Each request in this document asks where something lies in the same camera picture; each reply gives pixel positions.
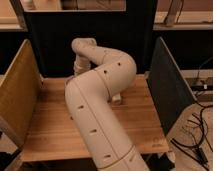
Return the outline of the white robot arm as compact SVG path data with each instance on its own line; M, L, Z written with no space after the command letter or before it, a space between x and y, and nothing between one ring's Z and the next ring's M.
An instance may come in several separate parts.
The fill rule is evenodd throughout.
M76 38L71 47L75 75L66 82L65 102L98 171L149 171L109 105L134 81L133 58L93 38Z

